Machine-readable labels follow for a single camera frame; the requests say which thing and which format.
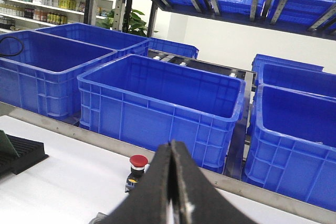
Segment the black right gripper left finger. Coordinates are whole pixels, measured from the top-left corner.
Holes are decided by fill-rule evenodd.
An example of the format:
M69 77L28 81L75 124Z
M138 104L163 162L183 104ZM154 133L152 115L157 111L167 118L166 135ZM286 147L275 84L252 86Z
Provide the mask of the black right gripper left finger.
M173 177L172 142L168 142L159 146L134 190L103 222L168 223Z

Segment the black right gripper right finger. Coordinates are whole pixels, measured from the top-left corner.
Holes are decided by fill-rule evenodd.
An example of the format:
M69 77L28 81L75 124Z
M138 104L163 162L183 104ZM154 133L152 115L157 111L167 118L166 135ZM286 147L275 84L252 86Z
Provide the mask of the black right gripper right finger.
M183 142L172 141L171 150L175 223L255 223L215 189Z

